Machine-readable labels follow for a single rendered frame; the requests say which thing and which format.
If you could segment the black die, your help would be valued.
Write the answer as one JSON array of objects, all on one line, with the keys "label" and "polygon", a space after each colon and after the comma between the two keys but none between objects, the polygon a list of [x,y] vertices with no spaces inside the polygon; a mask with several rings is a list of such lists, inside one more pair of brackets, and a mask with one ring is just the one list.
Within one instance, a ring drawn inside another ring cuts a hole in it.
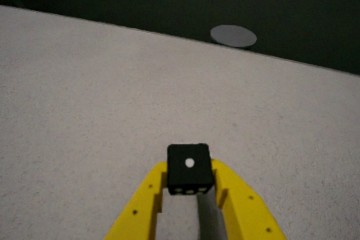
[{"label": "black die", "polygon": [[206,143],[170,144],[167,169],[167,188],[171,196],[205,195],[215,184]]}]

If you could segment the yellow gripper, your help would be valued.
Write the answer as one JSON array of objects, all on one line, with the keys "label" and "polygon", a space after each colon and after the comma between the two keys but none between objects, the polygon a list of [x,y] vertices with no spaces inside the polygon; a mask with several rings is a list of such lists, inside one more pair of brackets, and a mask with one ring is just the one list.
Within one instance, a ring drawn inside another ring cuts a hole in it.
[{"label": "yellow gripper", "polygon": [[[228,240],[288,240],[261,196],[222,161],[211,159],[211,163]],[[156,239],[167,174],[167,162],[153,167],[103,240]]]}]

